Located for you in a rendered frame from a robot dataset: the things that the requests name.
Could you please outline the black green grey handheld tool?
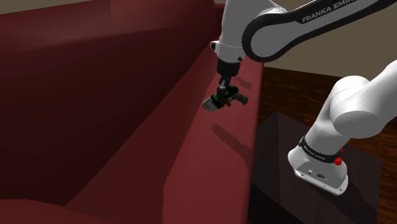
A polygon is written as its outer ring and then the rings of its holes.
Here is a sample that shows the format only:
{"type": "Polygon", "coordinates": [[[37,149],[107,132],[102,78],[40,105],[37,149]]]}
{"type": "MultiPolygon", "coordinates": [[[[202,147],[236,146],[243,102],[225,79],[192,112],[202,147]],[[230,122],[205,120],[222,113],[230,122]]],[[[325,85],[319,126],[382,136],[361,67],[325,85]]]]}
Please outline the black green grey handheld tool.
{"type": "MultiPolygon", "coordinates": [[[[224,96],[224,100],[225,102],[228,102],[230,104],[231,101],[235,100],[235,101],[239,101],[241,102],[243,105],[246,105],[249,98],[242,95],[239,92],[239,89],[234,86],[234,85],[230,85],[226,88],[225,90],[225,96],[224,96]]],[[[202,103],[202,107],[210,112],[216,111],[218,109],[221,109],[225,106],[226,104],[222,104],[219,102],[218,96],[217,94],[212,94],[210,97],[208,97],[203,103],[202,103]]]]}

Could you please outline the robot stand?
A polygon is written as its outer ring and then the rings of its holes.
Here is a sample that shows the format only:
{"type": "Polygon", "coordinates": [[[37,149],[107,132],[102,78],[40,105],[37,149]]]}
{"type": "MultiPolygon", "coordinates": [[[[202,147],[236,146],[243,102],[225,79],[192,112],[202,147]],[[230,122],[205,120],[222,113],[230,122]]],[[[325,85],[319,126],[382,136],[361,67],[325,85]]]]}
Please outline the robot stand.
{"type": "Polygon", "coordinates": [[[287,159],[308,129],[278,112],[258,129],[248,218],[254,224],[377,224],[382,161],[344,146],[347,190],[326,192],[296,177],[287,159]]]}

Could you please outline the dark red sofa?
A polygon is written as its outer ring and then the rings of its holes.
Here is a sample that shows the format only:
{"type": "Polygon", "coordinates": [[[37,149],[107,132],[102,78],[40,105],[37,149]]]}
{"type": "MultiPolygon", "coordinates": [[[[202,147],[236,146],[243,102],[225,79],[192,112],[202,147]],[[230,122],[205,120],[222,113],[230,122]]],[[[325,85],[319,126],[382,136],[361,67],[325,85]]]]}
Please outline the dark red sofa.
{"type": "Polygon", "coordinates": [[[208,112],[214,0],[0,15],[0,224],[246,224],[261,64],[208,112]]]}

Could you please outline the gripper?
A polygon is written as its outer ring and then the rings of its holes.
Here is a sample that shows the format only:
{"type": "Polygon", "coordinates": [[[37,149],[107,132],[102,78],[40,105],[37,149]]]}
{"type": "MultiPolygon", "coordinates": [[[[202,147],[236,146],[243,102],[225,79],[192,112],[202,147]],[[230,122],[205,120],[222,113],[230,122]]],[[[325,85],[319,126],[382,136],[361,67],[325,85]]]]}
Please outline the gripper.
{"type": "Polygon", "coordinates": [[[237,76],[240,69],[240,62],[229,63],[218,59],[216,71],[221,76],[219,79],[216,95],[219,103],[225,102],[225,92],[230,84],[231,77],[237,76]]]}

